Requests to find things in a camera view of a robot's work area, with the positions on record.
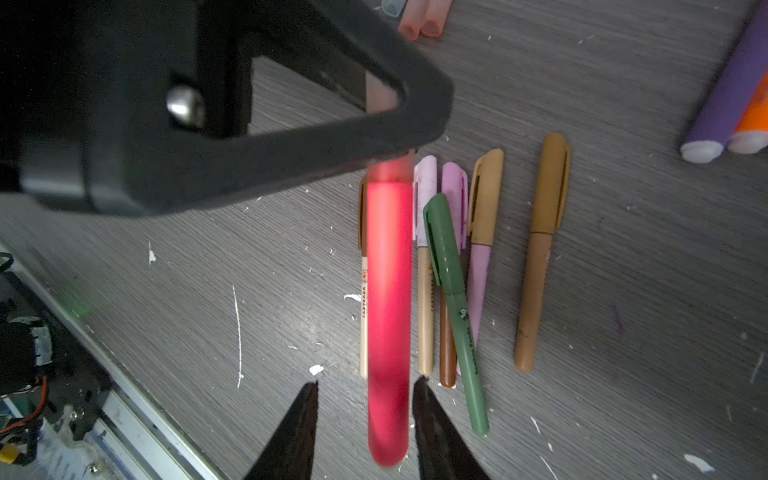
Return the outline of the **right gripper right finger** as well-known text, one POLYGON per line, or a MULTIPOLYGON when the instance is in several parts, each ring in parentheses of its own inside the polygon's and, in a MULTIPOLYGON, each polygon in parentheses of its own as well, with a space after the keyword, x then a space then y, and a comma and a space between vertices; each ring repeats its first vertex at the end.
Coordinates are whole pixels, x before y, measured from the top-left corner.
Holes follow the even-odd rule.
POLYGON ((489 479, 425 376, 414 383, 412 413, 421 480, 489 479))

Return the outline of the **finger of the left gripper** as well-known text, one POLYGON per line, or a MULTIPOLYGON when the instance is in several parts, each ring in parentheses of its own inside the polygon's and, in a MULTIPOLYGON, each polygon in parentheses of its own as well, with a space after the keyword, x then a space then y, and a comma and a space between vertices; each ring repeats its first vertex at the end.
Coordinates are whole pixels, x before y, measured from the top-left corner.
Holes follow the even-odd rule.
POLYGON ((359 1, 5 1, 1 189, 58 210, 148 217, 237 203, 436 140, 453 83, 359 1), (269 58, 387 111, 250 135, 269 58))

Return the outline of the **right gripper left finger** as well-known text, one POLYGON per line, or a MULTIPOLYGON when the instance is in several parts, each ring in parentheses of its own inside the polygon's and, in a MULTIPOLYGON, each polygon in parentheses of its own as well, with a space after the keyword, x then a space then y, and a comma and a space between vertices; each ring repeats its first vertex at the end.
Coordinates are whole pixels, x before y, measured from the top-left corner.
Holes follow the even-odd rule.
POLYGON ((307 382, 245 479, 310 479, 319 407, 319 385, 307 382))

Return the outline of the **tan cap lilac pen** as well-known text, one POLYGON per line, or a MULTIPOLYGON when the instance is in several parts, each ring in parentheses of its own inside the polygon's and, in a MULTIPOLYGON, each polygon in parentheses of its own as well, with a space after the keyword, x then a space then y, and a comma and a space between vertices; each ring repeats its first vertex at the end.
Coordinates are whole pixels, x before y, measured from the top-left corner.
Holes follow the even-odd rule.
POLYGON ((476 161, 470 186, 467 220, 470 255, 466 293, 475 348, 478 348, 479 342, 503 167, 504 152, 500 148, 487 152, 476 161))

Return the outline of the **green pen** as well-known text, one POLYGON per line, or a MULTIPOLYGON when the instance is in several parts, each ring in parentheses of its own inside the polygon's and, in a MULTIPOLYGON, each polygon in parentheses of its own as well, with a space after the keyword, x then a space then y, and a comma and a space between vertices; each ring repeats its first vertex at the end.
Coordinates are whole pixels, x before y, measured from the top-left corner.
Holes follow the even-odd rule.
POLYGON ((485 392, 473 342, 466 283, 447 196, 443 193, 433 196, 424 207, 423 218, 436 283, 446 298, 471 427, 477 436, 486 437, 490 425, 485 392))

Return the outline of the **pink highlighter pen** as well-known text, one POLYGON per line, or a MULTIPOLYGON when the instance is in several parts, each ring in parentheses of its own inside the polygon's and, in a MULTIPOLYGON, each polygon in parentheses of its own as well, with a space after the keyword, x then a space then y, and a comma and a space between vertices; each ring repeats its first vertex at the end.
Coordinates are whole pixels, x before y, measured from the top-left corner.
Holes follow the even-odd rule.
POLYGON ((367 172, 368 444, 384 468, 409 448, 414 152, 367 172))

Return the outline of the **gold brown pen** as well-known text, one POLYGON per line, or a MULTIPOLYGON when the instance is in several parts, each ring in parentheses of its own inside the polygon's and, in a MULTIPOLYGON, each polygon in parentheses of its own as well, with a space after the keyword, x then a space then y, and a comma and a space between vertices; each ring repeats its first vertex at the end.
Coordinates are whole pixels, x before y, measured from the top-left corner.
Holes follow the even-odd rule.
POLYGON ((549 259, 563 222, 570 162, 566 137, 548 134, 540 154, 517 327, 514 363, 521 372, 534 369, 549 259))

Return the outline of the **orange highlighter pen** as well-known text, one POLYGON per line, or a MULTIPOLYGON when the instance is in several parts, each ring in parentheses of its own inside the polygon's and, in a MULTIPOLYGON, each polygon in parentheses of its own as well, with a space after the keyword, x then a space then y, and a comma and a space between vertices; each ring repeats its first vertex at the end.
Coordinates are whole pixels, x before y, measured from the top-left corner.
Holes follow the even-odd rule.
POLYGON ((764 75, 728 141, 728 151, 751 155, 767 147, 767 83, 767 75, 764 75))

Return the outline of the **purple marker pen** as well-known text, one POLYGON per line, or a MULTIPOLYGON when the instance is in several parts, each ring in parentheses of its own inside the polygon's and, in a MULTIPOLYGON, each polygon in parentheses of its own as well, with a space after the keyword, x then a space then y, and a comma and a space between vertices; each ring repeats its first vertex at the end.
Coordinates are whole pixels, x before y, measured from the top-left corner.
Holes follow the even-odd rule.
POLYGON ((761 1, 682 141, 684 161, 705 164, 723 153, 766 72, 767 3, 761 1))

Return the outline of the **translucent blue pen cap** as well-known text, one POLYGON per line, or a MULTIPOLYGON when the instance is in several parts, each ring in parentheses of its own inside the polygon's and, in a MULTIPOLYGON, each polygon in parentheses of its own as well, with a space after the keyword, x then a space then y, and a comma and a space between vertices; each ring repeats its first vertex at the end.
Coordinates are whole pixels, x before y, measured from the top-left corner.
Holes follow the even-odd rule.
POLYGON ((407 0, 381 0, 381 11, 392 18, 398 18, 406 5, 407 0))

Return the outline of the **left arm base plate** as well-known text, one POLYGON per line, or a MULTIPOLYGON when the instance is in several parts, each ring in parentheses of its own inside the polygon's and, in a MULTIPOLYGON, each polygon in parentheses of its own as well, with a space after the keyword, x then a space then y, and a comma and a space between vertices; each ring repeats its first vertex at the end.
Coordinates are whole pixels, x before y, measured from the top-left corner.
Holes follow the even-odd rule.
POLYGON ((80 441, 93 429, 112 379, 21 278, 1 273, 1 394, 31 410, 7 427, 34 421, 60 426, 80 441))

